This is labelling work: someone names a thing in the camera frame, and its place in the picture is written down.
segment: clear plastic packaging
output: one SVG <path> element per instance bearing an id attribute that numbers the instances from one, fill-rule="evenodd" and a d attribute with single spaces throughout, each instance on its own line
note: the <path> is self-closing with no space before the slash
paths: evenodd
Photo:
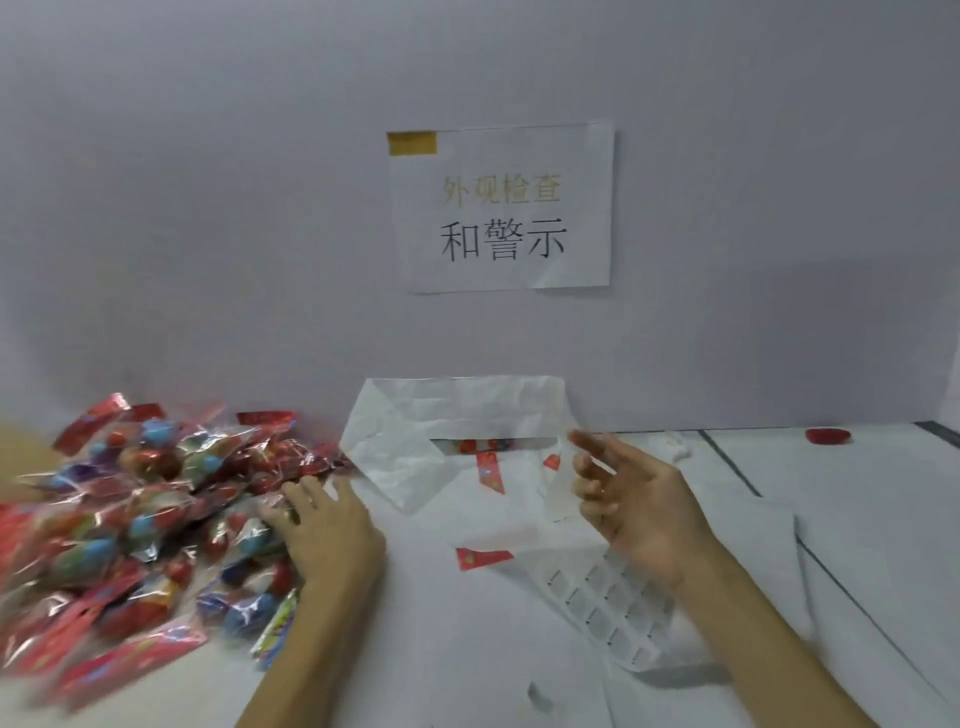
<path id="1" fill-rule="evenodd" d="M 97 635 L 109 642 L 120 642 L 168 621 L 193 579 L 195 565 L 195 553 L 190 549 L 181 551 L 121 603 L 109 607 L 97 621 Z"/>
<path id="2" fill-rule="evenodd" d="M 66 670 L 51 689 L 48 702 L 80 709 L 192 652 L 206 641 L 205 631 L 192 618 L 167 622 Z"/>

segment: colorful packaging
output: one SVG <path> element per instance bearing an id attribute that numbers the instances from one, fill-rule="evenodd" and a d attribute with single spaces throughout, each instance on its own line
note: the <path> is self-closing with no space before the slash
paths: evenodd
<path id="1" fill-rule="evenodd" d="M 13 666 L 76 600 L 68 592 L 54 592 L 10 619 L 0 629 L 0 670 Z"/>
<path id="2" fill-rule="evenodd" d="M 168 622 L 71 667 L 51 689 L 48 701 L 81 708 L 192 652 L 206 641 L 205 631 L 191 618 Z"/>
<path id="3" fill-rule="evenodd" d="M 53 623 L 36 637 L 30 649 L 13 667 L 17 675 L 50 672 L 70 655 L 88 635 L 104 609 L 134 589 L 144 577 L 143 568 L 127 562 L 99 587 L 70 603 Z"/>
<path id="4" fill-rule="evenodd" d="M 261 669 L 266 669 L 273 662 L 274 657 L 283 647 L 286 640 L 287 631 L 293 623 L 294 615 L 297 613 L 297 605 L 300 602 L 300 596 L 296 590 L 290 593 L 280 602 L 273 618 L 267 624 L 266 629 L 257 639 L 251 650 L 251 655 L 257 661 Z"/>
<path id="5" fill-rule="evenodd" d="M 179 553 L 121 603 L 109 607 L 97 621 L 97 635 L 120 642 L 168 621 L 193 579 L 195 564 L 196 556 L 191 550 Z"/>

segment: white table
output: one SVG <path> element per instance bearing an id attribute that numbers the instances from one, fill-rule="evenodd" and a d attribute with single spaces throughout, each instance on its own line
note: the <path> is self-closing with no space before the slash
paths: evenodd
<path id="1" fill-rule="evenodd" d="M 680 465 L 695 488 L 745 492 L 740 478 L 699 435 L 684 436 L 690 441 L 693 457 Z M 626 439 L 654 454 L 666 453 L 661 435 L 632 435 Z M 960 463 L 960 452 L 957 460 Z M 338 725 L 426 728 L 417 721 L 418 712 L 410 703 L 414 690 L 430 679 L 431 653 L 418 645 L 438 634 L 472 630 L 492 653 L 507 649 L 505 641 L 519 639 L 511 632 L 511 625 L 530 625 L 531 634 L 522 639 L 543 648 L 558 635 L 568 634 L 568 625 L 534 596 L 492 570 L 458 572 L 449 546 L 415 528 L 382 501 L 374 500 L 372 509 L 388 534 L 391 565 L 380 609 L 341 699 Z M 802 558 L 825 662 L 853 697 L 883 726 L 955 725 L 956 715 L 948 704 L 830 576 L 805 552 Z M 466 675 L 476 679 L 476 674 L 475 669 L 465 669 L 465 679 Z M 458 677 L 451 676 L 454 685 Z M 643 684 L 621 671 L 609 677 L 611 708 L 618 728 L 750 725 L 729 686 L 666 690 Z M 50 710 L 16 710 L 5 718 L 12 717 L 12 724 L 18 728 L 229 725 L 258 679 L 245 654 L 231 652 L 214 641 L 69 719 Z M 0 708 L 8 710 L 24 690 L 14 683 L 0 683 Z"/>
<path id="2" fill-rule="evenodd" d="M 960 449 L 915 425 L 849 429 L 839 447 L 792 428 L 708 435 L 960 710 Z"/>

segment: plastic bag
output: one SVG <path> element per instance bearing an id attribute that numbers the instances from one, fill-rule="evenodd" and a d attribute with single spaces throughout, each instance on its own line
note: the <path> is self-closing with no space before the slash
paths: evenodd
<path id="1" fill-rule="evenodd" d="M 121 603 L 106 609 L 96 623 L 97 635 L 120 642 L 168 621 L 193 579 L 195 565 L 196 554 L 181 551 Z"/>
<path id="2" fill-rule="evenodd" d="M 228 563 L 241 559 L 277 553 L 282 541 L 258 517 L 261 505 L 274 507 L 284 502 L 280 493 L 248 497 L 237 501 L 207 528 L 203 553 L 211 561 L 227 556 Z"/>
<path id="3" fill-rule="evenodd" d="M 286 598 L 280 602 L 273 618 L 253 645 L 251 655 L 260 669 L 267 669 L 273 663 L 277 653 L 283 648 L 283 643 L 286 641 L 287 632 L 293 623 L 299 603 L 299 593 L 297 590 L 291 590 Z"/>
<path id="4" fill-rule="evenodd" d="M 172 663 L 206 641 L 205 631 L 193 619 L 168 622 L 71 667 L 51 689 L 48 701 L 79 709 Z"/>
<path id="5" fill-rule="evenodd" d="M 285 557 L 268 566 L 240 561 L 197 594 L 197 613 L 204 624 L 222 626 L 231 637 L 249 637 L 270 621 L 295 579 Z"/>
<path id="6" fill-rule="evenodd" d="M 16 663 L 76 599 L 69 592 L 53 592 L 10 619 L 7 626 L 0 629 L 0 670 Z"/>
<path id="7" fill-rule="evenodd" d="M 71 655 L 89 635 L 93 623 L 107 606 L 134 589 L 144 578 L 143 568 L 123 562 L 99 586 L 70 603 L 42 632 L 13 666 L 17 675 L 49 673 Z"/>

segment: white wall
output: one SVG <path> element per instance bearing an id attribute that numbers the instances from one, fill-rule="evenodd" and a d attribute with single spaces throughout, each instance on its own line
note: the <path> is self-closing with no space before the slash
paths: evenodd
<path id="1" fill-rule="evenodd" d="M 953 371 L 947 383 L 944 402 L 940 407 L 940 417 L 937 421 L 960 431 L 960 342 L 957 344 L 957 353 L 953 357 Z"/>
<path id="2" fill-rule="evenodd" d="M 58 392 L 345 417 L 553 374 L 612 429 L 936 416 L 954 0 L 8 0 L 0 297 Z M 612 286 L 414 297 L 384 132 L 610 118 Z"/>

